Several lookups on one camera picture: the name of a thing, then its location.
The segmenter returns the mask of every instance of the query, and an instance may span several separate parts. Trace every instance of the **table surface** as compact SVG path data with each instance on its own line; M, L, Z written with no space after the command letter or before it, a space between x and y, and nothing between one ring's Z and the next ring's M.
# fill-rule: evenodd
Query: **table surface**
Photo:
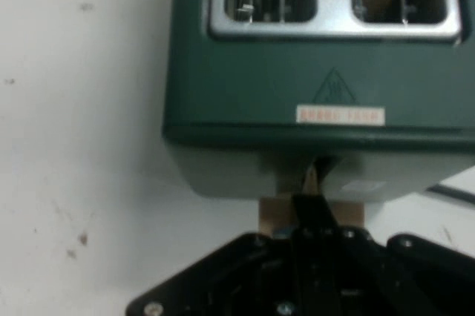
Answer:
M0 0L0 315L122 315L257 228L257 201L197 196L160 138L170 3ZM366 213L379 242L411 231L475 256L472 205L412 194Z

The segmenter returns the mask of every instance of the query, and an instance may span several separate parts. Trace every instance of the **screw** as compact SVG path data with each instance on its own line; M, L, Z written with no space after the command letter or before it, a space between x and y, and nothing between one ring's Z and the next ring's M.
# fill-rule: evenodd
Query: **screw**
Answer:
M310 230L310 228L304 228L302 231L302 234L304 235L305 238L311 239L313 238L313 232Z
M143 309L144 316L162 316L163 306L161 303L149 303Z
M280 316L290 316L294 313L295 306L293 303L289 301L284 301L283 303L279 303L277 306L277 313Z
M263 239L261 236L256 235L254 239L254 245L259 248L264 247L266 245L266 240Z
M406 247L406 248L410 248L413 246L413 243L411 240L407 239L407 238L404 238L401 240L401 244L402 246Z
M343 231L343 235L346 237L346 238L353 238L355 236L355 232L352 231L351 229L345 229Z

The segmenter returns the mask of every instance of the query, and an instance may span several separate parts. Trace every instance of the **white label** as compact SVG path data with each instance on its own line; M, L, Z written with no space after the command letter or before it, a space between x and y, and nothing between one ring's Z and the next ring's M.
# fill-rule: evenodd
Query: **white label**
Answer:
M343 186L341 190L347 192L374 192L382 188L386 183L384 181L369 181L369 180L353 180L349 184Z
M386 125L386 110L373 107L299 105L297 123L315 125Z

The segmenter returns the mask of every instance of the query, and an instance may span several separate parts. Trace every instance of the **bolt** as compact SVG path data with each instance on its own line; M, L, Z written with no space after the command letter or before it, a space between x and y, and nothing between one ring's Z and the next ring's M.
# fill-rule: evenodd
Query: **bolt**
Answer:
M410 247L413 246L412 241L407 239L407 238L402 239L401 244L402 244L403 247L406 247L406 248L410 248Z
M295 306L293 303L289 301L284 301L283 303L279 303L277 306L277 313L280 316L291 316L295 312Z
M345 229L343 231L343 235L346 237L346 238L353 238L355 236L355 232L352 231L351 229Z
M144 316L162 316L163 306L161 303L149 303L143 309Z

